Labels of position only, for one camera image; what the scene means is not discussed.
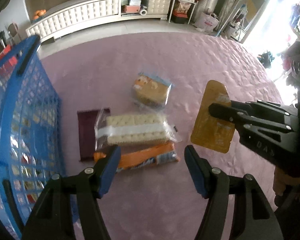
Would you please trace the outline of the right hand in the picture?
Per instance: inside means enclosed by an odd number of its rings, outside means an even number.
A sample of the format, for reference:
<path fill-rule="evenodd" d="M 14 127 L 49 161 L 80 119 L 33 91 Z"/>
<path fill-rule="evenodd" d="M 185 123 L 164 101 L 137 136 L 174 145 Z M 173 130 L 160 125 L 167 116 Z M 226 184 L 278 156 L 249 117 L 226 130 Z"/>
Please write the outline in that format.
<path fill-rule="evenodd" d="M 300 202 L 300 177 L 293 178 L 276 167 L 273 190 L 275 192 L 275 205 L 286 209 L 292 204 Z"/>

